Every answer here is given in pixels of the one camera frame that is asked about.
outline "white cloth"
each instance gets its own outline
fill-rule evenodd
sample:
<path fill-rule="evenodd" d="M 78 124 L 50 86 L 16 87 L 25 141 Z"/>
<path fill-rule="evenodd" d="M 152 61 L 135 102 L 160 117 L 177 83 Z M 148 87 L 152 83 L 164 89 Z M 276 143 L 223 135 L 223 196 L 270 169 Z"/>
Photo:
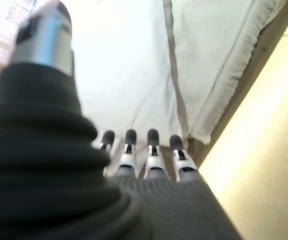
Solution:
<path fill-rule="evenodd" d="M 207 144 L 234 94 L 260 31 L 285 0 L 172 0 L 184 137 Z"/>
<path fill-rule="evenodd" d="M 114 170 L 128 129 L 137 132 L 137 167 L 147 159 L 147 133 L 158 129 L 161 145 L 182 136 L 170 78 L 163 0 L 64 1 L 73 22 L 76 85 L 84 116 L 99 142 L 113 130 Z"/>

